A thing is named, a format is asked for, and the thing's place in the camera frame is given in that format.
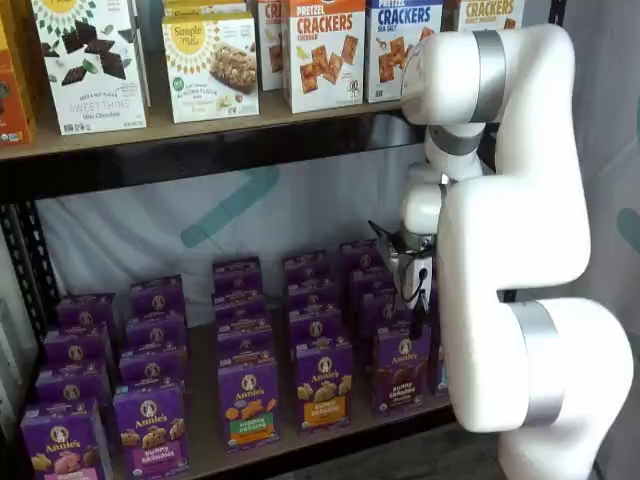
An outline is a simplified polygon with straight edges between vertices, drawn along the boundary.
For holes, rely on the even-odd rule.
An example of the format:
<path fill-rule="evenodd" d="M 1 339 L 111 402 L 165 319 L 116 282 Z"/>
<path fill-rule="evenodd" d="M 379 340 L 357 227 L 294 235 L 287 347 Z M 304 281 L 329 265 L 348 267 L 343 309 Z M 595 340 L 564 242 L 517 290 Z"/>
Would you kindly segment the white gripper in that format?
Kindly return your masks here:
<path fill-rule="evenodd" d="M 411 336 L 422 336 L 427 320 L 434 280 L 435 246 L 420 250 L 388 247 L 387 266 L 392 273 L 399 298 L 412 309 Z"/>

